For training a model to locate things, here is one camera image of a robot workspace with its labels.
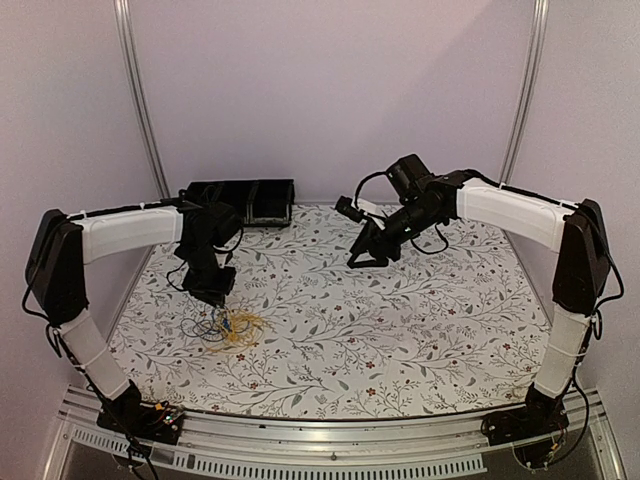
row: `black cable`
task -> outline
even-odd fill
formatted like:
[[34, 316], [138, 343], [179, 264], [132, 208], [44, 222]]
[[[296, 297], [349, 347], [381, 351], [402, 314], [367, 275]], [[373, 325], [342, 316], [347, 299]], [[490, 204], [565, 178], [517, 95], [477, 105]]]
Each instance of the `black cable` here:
[[[360, 192], [362, 191], [362, 187], [364, 187], [364, 184], [367, 183], [369, 180], [376, 178], [376, 177], [386, 177], [387, 176], [387, 172], [374, 172], [370, 175], [367, 175], [366, 177], [364, 177], [362, 180], [360, 180], [360, 183], [358, 184], [357, 188], [356, 188], [356, 193], [353, 196], [353, 205], [356, 208], [356, 210], [360, 210], [360, 207], [358, 207], [358, 197], [360, 197]], [[369, 213], [369, 212], [365, 212], [366, 216], [372, 217], [372, 218], [377, 218], [379, 220], [385, 221], [386, 218], [381, 216], [381, 215], [376, 215], [375, 213]]]
[[219, 185], [207, 185], [207, 187], [200, 194], [200, 200], [202, 200], [204, 203], [207, 203], [207, 204], [208, 203], [213, 203], [213, 200], [209, 196], [209, 190], [217, 189], [218, 187], [219, 187]]
[[167, 279], [167, 283], [169, 285], [171, 285], [173, 288], [175, 288], [178, 292], [186, 292], [186, 290], [184, 288], [179, 288], [176, 285], [174, 285], [174, 283], [171, 281], [171, 275], [173, 275], [177, 271], [181, 270], [182, 267], [184, 267], [186, 263], [187, 263], [187, 261], [185, 260], [184, 262], [182, 262], [182, 264], [178, 268], [175, 268], [175, 269], [171, 270], [170, 272], [167, 272], [167, 274], [165, 275], [165, 277]]
[[76, 220], [80, 220], [82, 218], [93, 218], [93, 217], [101, 217], [103, 215], [113, 215], [116, 213], [124, 213], [124, 212], [135, 212], [138, 210], [151, 210], [154, 208], [161, 207], [175, 207], [182, 202], [181, 198], [163, 198], [157, 202], [153, 203], [145, 203], [144, 206], [140, 204], [137, 205], [124, 205], [122, 207], [115, 208], [105, 208], [102, 210], [92, 210], [90, 212], [83, 212], [80, 215], [76, 215]]
[[434, 225], [433, 228], [436, 229], [436, 233], [438, 234], [438, 237], [440, 237], [440, 240], [442, 240], [444, 242], [444, 247], [442, 247], [440, 250], [436, 250], [434, 252], [427, 252], [426, 250], [423, 250], [422, 248], [420, 248], [416, 242], [414, 241], [414, 239], [411, 239], [411, 245], [413, 245], [413, 248], [415, 248], [416, 250], [418, 250], [420, 253], [423, 253], [425, 255], [435, 255], [437, 253], [442, 253], [444, 252], [447, 248], [449, 248], [449, 240], [447, 240], [447, 237], [445, 237], [442, 232], [440, 231], [440, 229], [438, 229], [438, 225]]
[[71, 360], [71, 362], [74, 364], [74, 366], [76, 366], [76, 369], [78, 371], [80, 371], [84, 375], [84, 377], [89, 382], [89, 385], [91, 385], [91, 387], [93, 388], [93, 391], [96, 394], [96, 397], [98, 397], [98, 400], [100, 400], [100, 403], [102, 404], [103, 408], [107, 411], [107, 413], [114, 419], [114, 421], [122, 429], [122, 431], [124, 432], [125, 437], [127, 438], [127, 441], [129, 442], [129, 444], [131, 446], [136, 447], [136, 449], [139, 450], [141, 452], [141, 454], [143, 455], [143, 457], [146, 459], [147, 464], [149, 465], [149, 468], [151, 469], [151, 472], [153, 474], [154, 480], [159, 480], [159, 477], [158, 477], [158, 474], [157, 474], [157, 472], [155, 470], [155, 467], [151, 463], [151, 460], [149, 459], [149, 456], [144, 454], [144, 452], [142, 451], [141, 446], [140, 446], [140, 442], [138, 441], [138, 439], [135, 436], [133, 436], [132, 434], [130, 434], [128, 432], [128, 430], [122, 425], [122, 423], [117, 418], [117, 416], [115, 416], [113, 414], [113, 411], [111, 410], [110, 406], [108, 405], [108, 400], [104, 397], [104, 395], [100, 392], [100, 390], [98, 390], [98, 388], [95, 386], [95, 383], [93, 383], [93, 380], [91, 380], [89, 375], [83, 369], [80, 369], [80, 368], [77, 367], [77, 361], [75, 361], [75, 359], [72, 360], [71, 351], [66, 346], [64, 346], [63, 343], [60, 342], [60, 337], [55, 333], [55, 327], [53, 327], [51, 325], [51, 320], [49, 319], [49, 317], [45, 313], [36, 312], [36, 311], [31, 310], [30, 308], [27, 307], [27, 300], [29, 299], [29, 295], [31, 294], [31, 291], [33, 290], [33, 285], [34, 285], [34, 283], [36, 281], [36, 277], [37, 277], [38, 272], [40, 271], [40, 268], [42, 267], [42, 264], [43, 264], [44, 259], [46, 257], [45, 252], [48, 252], [49, 249], [51, 248], [51, 245], [52, 245], [53, 240], [55, 238], [55, 234], [68, 221], [79, 220], [80, 218], [82, 218], [82, 216], [67, 217], [65, 220], [62, 220], [60, 223], [55, 225], [53, 227], [53, 229], [49, 232], [46, 241], [43, 242], [43, 245], [40, 248], [40, 251], [38, 252], [38, 256], [36, 257], [36, 260], [34, 262], [33, 273], [31, 275], [31, 278], [29, 278], [29, 280], [27, 282], [27, 289], [25, 290], [24, 295], [22, 296], [22, 302], [21, 302], [22, 310], [28, 315], [41, 318], [41, 319], [46, 320], [48, 322], [47, 326], [45, 327], [45, 335], [47, 337], [47, 342], [49, 343], [49, 345], [51, 346], [53, 351], [56, 353], [56, 355], [58, 355], [58, 357], [62, 357], [62, 349], [65, 350], [65, 352], [67, 353], [67, 356], [69, 356], [69, 359]]
[[578, 380], [576, 379], [576, 371], [577, 371], [577, 368], [574, 368], [573, 373], [571, 374], [571, 380], [573, 382], [573, 386], [576, 387], [576, 390], [584, 400], [584, 409], [585, 409], [584, 425], [582, 426], [582, 430], [580, 431], [580, 435], [578, 436], [578, 439], [575, 441], [573, 445], [571, 445], [571, 448], [569, 448], [569, 450], [567, 450], [567, 452], [562, 457], [554, 458], [553, 460], [551, 460], [551, 462], [547, 465], [548, 467], [560, 463], [561, 461], [566, 459], [569, 455], [571, 455], [573, 451], [576, 448], [578, 448], [578, 445], [580, 445], [580, 442], [584, 438], [585, 433], [587, 433], [587, 428], [589, 427], [589, 411], [590, 411], [589, 399], [587, 398], [587, 394], [584, 393], [584, 390], [582, 390], [582, 388], [580, 388], [580, 385], [578, 385]]
[[104, 408], [104, 410], [107, 412], [107, 414], [113, 419], [114, 422], [116, 422], [116, 424], [118, 425], [118, 428], [120, 428], [120, 430], [122, 430], [122, 433], [124, 434], [125, 438], [129, 442], [128, 455], [129, 455], [129, 462], [130, 462], [129, 465], [132, 467], [131, 470], [130, 470], [131, 473], [133, 473], [140, 480], [146, 480], [144, 477], [140, 476], [140, 474], [138, 474], [138, 472], [135, 471], [135, 467], [133, 467], [133, 465], [131, 465], [131, 462], [133, 461], [132, 452], [131, 451], [132, 451], [132, 449], [135, 449], [136, 452], [139, 453], [140, 455], [142, 455], [142, 457], [146, 460], [147, 465], [149, 466], [149, 469], [151, 470], [151, 474], [153, 475], [153, 479], [154, 480], [160, 480], [160, 477], [158, 477], [158, 472], [156, 471], [156, 468], [153, 466], [153, 463], [151, 462], [151, 459], [149, 458], [149, 454], [147, 454], [144, 451], [140, 441], [132, 433], [129, 432], [129, 429], [127, 429], [122, 424], [122, 422], [120, 421], [118, 416], [111, 409], [111, 405], [109, 404], [110, 400], [107, 397], [104, 396], [104, 394], [100, 391], [100, 389], [96, 386], [96, 384], [93, 382], [93, 380], [91, 379], [89, 374], [84, 369], [79, 368], [79, 367], [76, 366], [76, 370], [78, 370], [84, 376], [84, 378], [87, 380], [87, 382], [89, 383], [89, 386], [91, 387], [91, 390], [93, 391], [95, 396], [98, 397], [98, 400], [100, 400], [100, 403], [102, 404], [102, 408]]
[[609, 251], [609, 248], [607, 247], [607, 243], [605, 242], [604, 238], [602, 237], [602, 234], [600, 233], [600, 229], [598, 228], [596, 223], [591, 219], [591, 217], [589, 217], [582, 210], [579, 210], [578, 207], [575, 206], [575, 205], [566, 204], [566, 203], [563, 203], [563, 202], [561, 202], [559, 200], [556, 200], [554, 198], [546, 197], [544, 195], [540, 195], [539, 193], [531, 192], [529, 190], [524, 190], [522, 188], [511, 187], [509, 185], [500, 185], [498, 182], [496, 182], [494, 180], [491, 180], [490, 178], [487, 178], [486, 176], [484, 176], [482, 173], [478, 172], [477, 170], [469, 169], [469, 170], [466, 170], [466, 172], [470, 173], [474, 177], [479, 178], [483, 182], [488, 183], [489, 185], [491, 185], [493, 187], [501, 188], [502, 190], [506, 190], [508, 192], [517, 193], [517, 194], [523, 195], [525, 197], [537, 198], [539, 200], [543, 200], [543, 201], [549, 202], [551, 204], [560, 205], [560, 206], [565, 207], [565, 208], [567, 208], [569, 210], [573, 210], [574, 212], [576, 212], [577, 214], [581, 215], [583, 218], [585, 218], [587, 220], [587, 222], [591, 226], [591, 229], [594, 231], [595, 235], [598, 237], [598, 239], [600, 241], [600, 244], [602, 246], [602, 250], [604, 251], [604, 254], [607, 257], [607, 262], [609, 262], [609, 265], [611, 266], [611, 269], [613, 270], [613, 273], [614, 273], [614, 275], [616, 277], [616, 281], [618, 282], [618, 287], [620, 289], [619, 293], [617, 293], [615, 295], [610, 295], [610, 296], [605, 297], [602, 300], [600, 300], [596, 304], [596, 306], [594, 307], [593, 312], [591, 313], [591, 316], [595, 315], [597, 317], [597, 321], [596, 321], [596, 323], [594, 325], [594, 328], [593, 328], [593, 336], [594, 336], [594, 338], [596, 340], [600, 340], [602, 338], [602, 331], [603, 331], [602, 312], [600, 311], [600, 307], [602, 307], [602, 305], [604, 305], [607, 302], [611, 302], [613, 300], [618, 300], [618, 299], [622, 298], [624, 296], [625, 289], [624, 289], [624, 282], [622, 280], [622, 276], [620, 275], [620, 271], [618, 270], [618, 267], [617, 267], [615, 261], [613, 260], [613, 257], [611, 256], [611, 252]]
[[602, 338], [602, 329], [603, 329], [602, 312], [600, 311], [600, 307], [602, 307], [602, 305], [604, 305], [607, 302], [618, 300], [624, 296], [624, 293], [625, 293], [624, 281], [622, 280], [622, 275], [620, 275], [620, 270], [618, 270], [618, 266], [616, 265], [616, 262], [613, 260], [613, 257], [611, 256], [611, 252], [609, 251], [607, 242], [605, 242], [604, 238], [602, 237], [602, 234], [600, 233], [600, 230], [598, 229], [598, 226], [596, 225], [596, 223], [591, 219], [591, 217], [589, 217], [586, 213], [582, 212], [581, 210], [576, 210], [576, 213], [580, 214], [585, 220], [587, 220], [587, 222], [591, 226], [591, 229], [594, 231], [594, 233], [598, 237], [598, 240], [600, 241], [600, 245], [602, 246], [604, 255], [605, 257], [607, 257], [607, 262], [611, 266], [611, 270], [613, 270], [613, 274], [615, 275], [616, 281], [618, 282], [618, 288], [620, 289], [620, 291], [615, 295], [609, 295], [608, 297], [605, 297], [602, 300], [600, 300], [598, 303], [596, 303], [596, 306], [593, 309], [593, 313], [591, 314], [592, 316], [595, 315], [597, 317], [597, 322], [595, 323], [593, 328], [593, 336], [595, 337], [596, 340], [600, 340]]
[[213, 250], [214, 252], [221, 253], [221, 254], [233, 253], [240, 246], [240, 242], [242, 242], [242, 237], [244, 237], [244, 226], [240, 225], [240, 236], [238, 237], [238, 241], [233, 247], [231, 247], [229, 250], [221, 250], [219, 248], [213, 247]]
[[200, 338], [212, 343], [221, 342], [224, 338], [224, 335], [215, 320], [209, 317], [206, 317], [203, 320], [183, 318], [180, 322], [180, 331], [185, 337]]
[[471, 168], [465, 170], [465, 172], [470, 173], [475, 178], [479, 178], [483, 182], [488, 183], [489, 185], [491, 185], [492, 187], [496, 187], [496, 188], [499, 188], [501, 190], [506, 190], [507, 192], [517, 193], [517, 194], [523, 195], [525, 197], [537, 198], [538, 200], [544, 200], [545, 202], [552, 203], [553, 205], [562, 205], [563, 207], [566, 207], [566, 208], [568, 208], [570, 210], [576, 210], [577, 209], [577, 207], [575, 207], [573, 205], [567, 205], [566, 203], [563, 203], [560, 200], [556, 200], [555, 198], [551, 198], [551, 197], [547, 197], [547, 196], [544, 196], [544, 195], [540, 195], [539, 193], [532, 192], [530, 190], [525, 190], [523, 188], [518, 188], [518, 187], [512, 187], [510, 185], [501, 185], [500, 183], [496, 182], [495, 180], [491, 180], [489, 177], [486, 177], [485, 175], [483, 175], [479, 171], [471, 169]]
[[27, 281], [27, 289], [24, 291], [24, 295], [22, 296], [22, 302], [20, 303], [20, 306], [22, 307], [22, 311], [24, 313], [26, 313], [27, 315], [31, 315], [33, 317], [41, 318], [43, 320], [46, 320], [47, 322], [49, 321], [49, 317], [47, 317], [47, 315], [42, 312], [36, 312], [35, 310], [31, 310], [29, 307], [27, 307], [27, 301], [29, 300], [29, 295], [33, 290], [33, 285], [36, 282], [36, 277], [38, 276], [38, 272], [40, 271], [40, 268], [44, 263], [44, 259], [46, 257], [45, 252], [48, 252], [51, 249], [56, 233], [58, 233], [58, 230], [60, 230], [60, 228], [62, 228], [62, 226], [65, 225], [65, 223], [66, 221], [62, 220], [60, 221], [60, 223], [55, 225], [51, 230], [51, 232], [49, 232], [49, 235], [47, 236], [46, 241], [42, 243], [40, 247], [40, 251], [38, 252], [38, 256], [36, 257], [36, 260], [33, 264], [33, 273], [31, 274], [31, 278], [29, 278], [29, 280]]

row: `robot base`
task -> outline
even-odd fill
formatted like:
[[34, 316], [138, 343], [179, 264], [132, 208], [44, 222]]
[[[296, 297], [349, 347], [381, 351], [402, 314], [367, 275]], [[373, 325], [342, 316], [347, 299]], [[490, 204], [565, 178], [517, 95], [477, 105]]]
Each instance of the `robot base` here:
[[549, 462], [552, 461], [551, 453], [553, 452], [554, 444], [553, 440], [547, 438], [530, 445], [516, 447], [513, 449], [513, 455], [518, 460], [518, 463], [525, 468], [533, 470], [546, 468]]
[[546, 419], [535, 415], [526, 406], [491, 412], [484, 417], [480, 430], [489, 439], [489, 445], [494, 446], [548, 435], [568, 426], [569, 419], [560, 402], [556, 411]]
[[[181, 414], [177, 415], [171, 424], [167, 424], [164, 422], [164, 418], [167, 415], [171, 415], [171, 413], [166, 410], [163, 411], [162, 418], [159, 418], [158, 411], [153, 406], [140, 405], [139, 409], [138, 420], [128, 426], [128, 433], [136, 438], [152, 442], [166, 443], [168, 445], [178, 444], [184, 421], [184, 417]], [[101, 411], [98, 415], [97, 425], [112, 432], [125, 433], [113, 417], [104, 411]]]

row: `tangled cable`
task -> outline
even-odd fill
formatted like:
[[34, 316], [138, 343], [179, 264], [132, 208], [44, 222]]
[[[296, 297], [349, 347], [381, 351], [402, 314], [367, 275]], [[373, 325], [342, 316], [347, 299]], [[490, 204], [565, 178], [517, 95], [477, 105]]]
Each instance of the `tangled cable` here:
[[238, 354], [258, 344], [266, 324], [254, 313], [223, 307], [199, 320], [183, 319], [180, 330], [187, 337], [200, 338], [210, 352]]

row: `aluminum frame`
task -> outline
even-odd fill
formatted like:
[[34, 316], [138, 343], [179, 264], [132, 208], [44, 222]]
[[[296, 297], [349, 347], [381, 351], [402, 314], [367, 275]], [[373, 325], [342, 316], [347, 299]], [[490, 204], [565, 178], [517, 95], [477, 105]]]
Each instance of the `aluminum frame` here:
[[[590, 404], [589, 429], [597, 442], [604, 479], [624, 480], [604, 406], [595, 389], [586, 393]], [[569, 430], [581, 429], [585, 414], [582, 397], [575, 391], [567, 394], [565, 408]], [[69, 444], [74, 439], [77, 441], [79, 435], [85, 438], [80, 443], [115, 455], [121, 453], [126, 439], [96, 426], [99, 409], [100, 403], [91, 392], [69, 387], [58, 413], [61, 427], [45, 480], [60, 478]], [[485, 414], [486, 411], [475, 411], [397, 420], [299, 421], [188, 410], [177, 446], [142, 443], [153, 447], [151, 458], [157, 466], [216, 478], [236, 478], [242, 469], [259, 468], [269, 470], [272, 475], [283, 472], [285, 477], [289, 472], [290, 478], [296, 478], [294, 471], [297, 475], [306, 471], [316, 475], [326, 472], [326, 478], [336, 479], [341, 472], [352, 472], [353, 478], [374, 478], [373, 472], [406, 468], [413, 474], [415, 468], [464, 463], [478, 455], [545, 438], [491, 447], [480, 433]], [[86, 441], [91, 435], [92, 441]], [[214, 465], [228, 466], [229, 472], [237, 474], [208, 471], [209, 466]], [[482, 463], [479, 467], [478, 472], [483, 468]]]
[[144, 94], [142, 79], [140, 78], [140, 65], [133, 36], [133, 26], [131, 24], [131, 12], [129, 10], [129, 0], [114, 0], [116, 11], [116, 23], [118, 25], [118, 35], [122, 46], [127, 78], [131, 88], [131, 97], [140, 126], [142, 141], [147, 153], [147, 159], [151, 167], [153, 180], [161, 198], [169, 198], [171, 192], [164, 167], [160, 158], [158, 144], [153, 133], [149, 108]]
[[509, 183], [511, 181], [513, 170], [518, 158], [518, 152], [520, 151], [520, 144], [522, 143], [522, 137], [524, 136], [529, 108], [531, 106], [531, 100], [533, 99], [533, 91], [538, 77], [540, 58], [542, 57], [544, 35], [547, 29], [548, 11], [548, 0], [536, 0], [524, 79], [520, 90], [516, 116], [511, 129], [511, 136], [509, 137], [509, 142], [507, 144], [507, 152], [502, 164], [502, 169], [500, 170], [500, 183]]

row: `metal pole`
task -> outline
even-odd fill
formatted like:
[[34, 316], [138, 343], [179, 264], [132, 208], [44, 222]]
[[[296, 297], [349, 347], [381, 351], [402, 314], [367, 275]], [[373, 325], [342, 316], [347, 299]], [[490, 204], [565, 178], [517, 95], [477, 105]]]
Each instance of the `metal pole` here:
[[149, 116], [149, 109], [147, 107], [147, 101], [142, 87], [142, 80], [140, 78], [140, 66], [138, 64], [138, 56], [136, 54], [136, 46], [133, 38], [129, 1], [115, 0], [114, 5], [125, 68], [127, 70], [129, 86], [131, 87], [131, 95], [133, 97], [140, 131], [142, 133], [142, 140], [147, 152], [147, 158], [149, 160], [149, 165], [151, 166], [151, 172], [158, 190], [158, 195], [160, 195], [161, 198], [168, 198], [171, 196], [169, 184], [167, 183], [162, 161], [160, 160], [160, 153], [153, 134], [151, 117]]
[[547, 13], [549, 10], [548, 0], [536, 0], [533, 24], [531, 27], [531, 39], [529, 41], [529, 51], [525, 67], [518, 109], [511, 129], [511, 136], [507, 146], [507, 152], [500, 171], [500, 182], [509, 183], [513, 175], [518, 151], [522, 143], [529, 107], [533, 99], [533, 90], [538, 76], [542, 47], [544, 44], [544, 34], [547, 28]]

